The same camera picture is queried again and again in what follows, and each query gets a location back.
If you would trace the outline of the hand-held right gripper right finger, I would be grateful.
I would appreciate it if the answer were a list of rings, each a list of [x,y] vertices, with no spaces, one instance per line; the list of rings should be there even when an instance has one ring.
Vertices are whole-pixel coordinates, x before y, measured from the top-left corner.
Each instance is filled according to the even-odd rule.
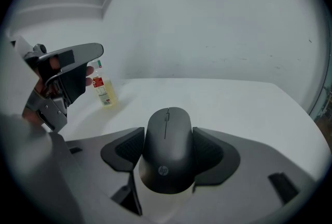
[[[198,174],[191,224],[264,224],[288,217],[315,180],[274,148],[194,128]]]

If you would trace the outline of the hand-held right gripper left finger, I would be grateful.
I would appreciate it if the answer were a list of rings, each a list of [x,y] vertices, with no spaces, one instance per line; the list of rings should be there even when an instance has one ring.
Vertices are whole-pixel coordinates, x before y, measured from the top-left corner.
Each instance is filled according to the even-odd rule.
[[[134,181],[144,136],[144,128],[73,141],[50,133],[70,224],[145,224]]]

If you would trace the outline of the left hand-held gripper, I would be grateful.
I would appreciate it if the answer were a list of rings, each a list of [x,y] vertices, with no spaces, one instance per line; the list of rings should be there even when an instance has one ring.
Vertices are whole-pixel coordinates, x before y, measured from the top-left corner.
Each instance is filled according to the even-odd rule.
[[[51,53],[45,45],[30,45],[22,36],[10,43],[24,61],[39,73],[41,90],[35,88],[26,107],[54,132],[67,124],[67,109],[86,91],[86,68],[104,48],[98,43],[71,46]]]

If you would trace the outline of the dark grey computer mouse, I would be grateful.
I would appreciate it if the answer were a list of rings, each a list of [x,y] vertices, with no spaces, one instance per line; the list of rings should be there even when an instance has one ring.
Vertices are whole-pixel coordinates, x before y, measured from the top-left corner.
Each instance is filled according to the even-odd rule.
[[[139,175],[150,190],[177,194],[194,182],[196,158],[189,114],[179,107],[163,108],[149,119]]]

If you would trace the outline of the person's left hand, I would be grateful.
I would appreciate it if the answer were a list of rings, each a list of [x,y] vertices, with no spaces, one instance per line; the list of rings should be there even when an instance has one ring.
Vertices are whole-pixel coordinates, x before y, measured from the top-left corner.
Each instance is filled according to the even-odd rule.
[[[49,65],[52,68],[51,71],[53,71],[53,72],[57,73],[60,70],[60,64],[59,64],[57,57],[50,58]],[[34,72],[36,73],[36,75],[39,77],[39,81],[35,85],[34,90],[41,95],[47,95],[49,93],[56,94],[56,90],[54,89],[54,87],[47,88],[44,85],[44,82],[40,75],[39,69],[40,69],[40,66],[33,69]],[[86,67],[86,87],[92,85],[93,81],[92,81],[92,78],[90,78],[89,76],[92,75],[93,73],[94,73],[94,68],[92,66],[87,66]],[[42,124],[44,124],[44,122],[40,119],[38,114],[35,111],[33,111],[27,107],[24,108],[22,117],[23,117],[23,119],[29,121],[30,123],[32,123],[36,126],[41,126]]]

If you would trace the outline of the clear bottle with yellow liquid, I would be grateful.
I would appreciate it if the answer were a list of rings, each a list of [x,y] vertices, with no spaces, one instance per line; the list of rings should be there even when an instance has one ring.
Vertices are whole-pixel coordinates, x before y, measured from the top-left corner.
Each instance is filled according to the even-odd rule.
[[[104,72],[104,68],[100,60],[93,60],[89,66],[94,68],[92,78],[92,85],[96,91],[101,103],[105,107],[111,107],[117,104],[118,99],[115,94],[110,78]]]

